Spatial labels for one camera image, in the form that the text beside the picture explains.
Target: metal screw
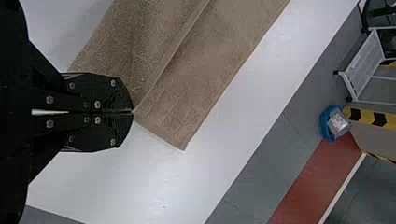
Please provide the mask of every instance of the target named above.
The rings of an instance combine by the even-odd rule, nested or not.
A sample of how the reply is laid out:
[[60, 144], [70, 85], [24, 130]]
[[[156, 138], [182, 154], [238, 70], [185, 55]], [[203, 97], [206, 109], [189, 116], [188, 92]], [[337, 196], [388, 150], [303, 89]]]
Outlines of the metal screw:
[[76, 84], [74, 82], [69, 83], [69, 89], [73, 90], [76, 87]]
[[100, 117], [96, 117], [95, 118], [95, 124], [100, 124], [100, 122], [102, 122]]
[[47, 96], [46, 97], [46, 102], [47, 102], [47, 105], [52, 105], [53, 104], [53, 97], [52, 96]]
[[84, 123], [89, 123], [91, 121], [90, 117], [85, 117], [84, 118]]
[[75, 138], [76, 137], [74, 135], [70, 135], [69, 136], [69, 142], [74, 142]]
[[53, 126], [55, 126], [55, 122], [53, 122], [52, 119], [47, 120], [46, 126], [47, 126], [47, 128], [51, 129], [51, 128], [53, 128]]
[[100, 102], [99, 102], [99, 101], [95, 101], [95, 108], [96, 108], [96, 109], [99, 109], [100, 106], [101, 106]]
[[111, 85], [111, 87], [116, 87], [116, 85], [117, 85], [117, 82], [116, 82], [116, 80], [111, 80], [110, 81], [110, 85]]

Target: floor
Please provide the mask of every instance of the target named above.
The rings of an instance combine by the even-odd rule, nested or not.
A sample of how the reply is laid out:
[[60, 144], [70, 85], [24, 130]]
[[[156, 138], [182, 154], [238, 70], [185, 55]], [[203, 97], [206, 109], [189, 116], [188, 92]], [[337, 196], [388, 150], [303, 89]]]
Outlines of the floor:
[[394, 223], [396, 166], [366, 157], [325, 224]]
[[345, 84], [332, 72], [360, 36], [356, 7], [206, 224], [268, 222], [321, 140], [318, 115], [345, 103]]

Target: white table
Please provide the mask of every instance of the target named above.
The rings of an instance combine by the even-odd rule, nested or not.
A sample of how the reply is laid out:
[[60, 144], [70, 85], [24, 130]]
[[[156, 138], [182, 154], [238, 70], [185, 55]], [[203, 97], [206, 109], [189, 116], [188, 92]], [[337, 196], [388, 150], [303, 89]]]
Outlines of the white table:
[[[22, 0], [31, 39], [61, 71], [110, 3]], [[58, 155], [27, 203], [92, 224], [204, 223], [357, 3], [291, 0], [185, 152], [134, 124], [120, 149]]]

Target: towel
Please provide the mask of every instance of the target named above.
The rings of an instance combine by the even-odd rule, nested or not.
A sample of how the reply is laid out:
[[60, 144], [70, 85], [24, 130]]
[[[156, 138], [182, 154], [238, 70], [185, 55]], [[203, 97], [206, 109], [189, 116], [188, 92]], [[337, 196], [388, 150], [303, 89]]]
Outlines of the towel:
[[184, 150], [288, 2], [115, 0], [69, 71], [120, 77], [135, 121]]

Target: metal rack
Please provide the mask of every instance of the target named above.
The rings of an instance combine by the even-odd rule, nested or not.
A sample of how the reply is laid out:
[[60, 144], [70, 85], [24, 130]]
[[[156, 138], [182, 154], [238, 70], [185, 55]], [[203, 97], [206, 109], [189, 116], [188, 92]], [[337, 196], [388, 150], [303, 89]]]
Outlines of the metal rack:
[[368, 38], [361, 46], [345, 71], [336, 71], [336, 75], [343, 78], [346, 87], [352, 98], [352, 102], [380, 104], [380, 105], [396, 105], [396, 103], [365, 101], [360, 96], [366, 88], [369, 81], [373, 78], [386, 81], [396, 81], [396, 77], [375, 76], [378, 66], [384, 61], [396, 61], [396, 58], [387, 58], [379, 38], [379, 30], [396, 30], [396, 26], [389, 27], [372, 27]]

